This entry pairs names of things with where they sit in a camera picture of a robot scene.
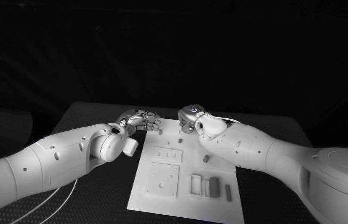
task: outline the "white board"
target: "white board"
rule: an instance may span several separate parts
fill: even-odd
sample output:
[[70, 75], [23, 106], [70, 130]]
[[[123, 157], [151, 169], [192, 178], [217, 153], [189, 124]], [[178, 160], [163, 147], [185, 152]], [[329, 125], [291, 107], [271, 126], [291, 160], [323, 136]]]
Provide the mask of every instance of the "white board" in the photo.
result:
[[[204, 148], [201, 149], [199, 144], [197, 144], [198, 134], [195, 131], [191, 134], [185, 134], [182, 132], [178, 134], [181, 129], [179, 121], [161, 119], [159, 128], [162, 129], [161, 135], [155, 131], [149, 131], [146, 133], [126, 209], [184, 217], [195, 220], [204, 220], [215, 223], [244, 224], [237, 187], [235, 166], [214, 156], [212, 153], [205, 151]], [[179, 150], [181, 163], [178, 163], [178, 161], [176, 163], [172, 162], [172, 159], [169, 158], [171, 155], [168, 155], [168, 160], [171, 161], [153, 158], [155, 153], [158, 155], [156, 151], [162, 150], [156, 147]], [[207, 163], [202, 162], [205, 154], [209, 155], [211, 160], [211, 162], [208, 160]], [[149, 174], [153, 173], [151, 172], [152, 163], [178, 166], [175, 198], [161, 194], [146, 194]], [[189, 195], [191, 175], [198, 175], [201, 177], [199, 197]], [[204, 198], [204, 180], [208, 180], [209, 177], [218, 178], [220, 198]], [[165, 183], [159, 179], [155, 179], [153, 182], [149, 180], [149, 182], [152, 183], [151, 186], [153, 187], [156, 187], [161, 183], [161, 186], [163, 185], [165, 187]], [[231, 202], [227, 202], [225, 198], [225, 184], [230, 185]]]

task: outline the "dark table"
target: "dark table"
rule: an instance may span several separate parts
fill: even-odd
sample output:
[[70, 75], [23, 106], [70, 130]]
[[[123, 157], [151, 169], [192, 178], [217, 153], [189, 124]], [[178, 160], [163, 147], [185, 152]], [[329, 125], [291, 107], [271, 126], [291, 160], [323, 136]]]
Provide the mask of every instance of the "dark table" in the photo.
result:
[[[176, 119], [179, 110], [163, 107], [74, 102], [51, 134], [97, 123], [115, 122], [119, 115], [129, 109], [146, 110], [166, 119]], [[312, 147], [300, 126], [290, 117], [208, 112], [214, 116], [238, 120], [286, 142]], [[209, 223], [126, 210], [145, 131], [138, 131], [132, 138], [139, 143], [133, 156], [127, 157], [120, 154], [110, 163], [97, 166], [87, 175], [79, 178], [64, 206], [46, 223]], [[245, 224], [317, 224], [297, 195], [280, 180], [260, 171], [235, 168]], [[70, 194], [73, 184], [74, 181], [58, 189], [48, 201], [18, 223], [40, 223], [51, 215]], [[31, 195], [0, 209], [0, 223], [10, 223], [20, 218], [53, 191]]]

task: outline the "tabletop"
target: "tabletop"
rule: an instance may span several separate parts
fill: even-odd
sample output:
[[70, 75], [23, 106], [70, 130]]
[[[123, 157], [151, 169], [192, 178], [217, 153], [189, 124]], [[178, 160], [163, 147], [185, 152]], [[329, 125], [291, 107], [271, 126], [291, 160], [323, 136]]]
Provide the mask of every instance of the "tabletop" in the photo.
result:
[[[162, 118], [175, 119], [179, 109], [119, 104], [74, 102], [51, 134], [97, 123], [115, 122], [129, 109], [145, 110]], [[217, 117], [232, 118], [278, 140], [312, 147], [304, 132], [290, 117], [208, 111]], [[139, 143], [132, 157], [117, 158], [97, 166], [79, 178], [70, 198], [46, 223], [211, 223], [172, 216], [126, 210], [132, 183], [145, 141], [145, 131], [132, 135]], [[268, 174], [235, 167], [237, 185], [245, 224], [317, 224], [304, 204], [283, 182]], [[48, 201], [17, 223], [40, 223], [64, 202], [74, 181], [63, 186]], [[0, 209], [0, 223], [11, 223], [48, 197], [54, 190], [27, 196]]]

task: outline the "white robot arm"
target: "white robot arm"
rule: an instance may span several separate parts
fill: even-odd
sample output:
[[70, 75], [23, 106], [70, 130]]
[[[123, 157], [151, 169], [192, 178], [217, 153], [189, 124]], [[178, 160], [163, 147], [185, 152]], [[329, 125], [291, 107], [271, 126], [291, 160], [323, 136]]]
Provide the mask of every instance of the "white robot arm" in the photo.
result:
[[178, 111], [182, 132], [199, 134], [201, 146], [241, 168], [276, 177], [297, 194], [320, 224], [348, 223], [348, 149], [307, 148], [270, 137], [199, 105]]
[[132, 156], [136, 130], [158, 131], [159, 116], [129, 110], [115, 123], [96, 124], [47, 136], [21, 151], [0, 159], [0, 208], [23, 197], [53, 190], [120, 152]]

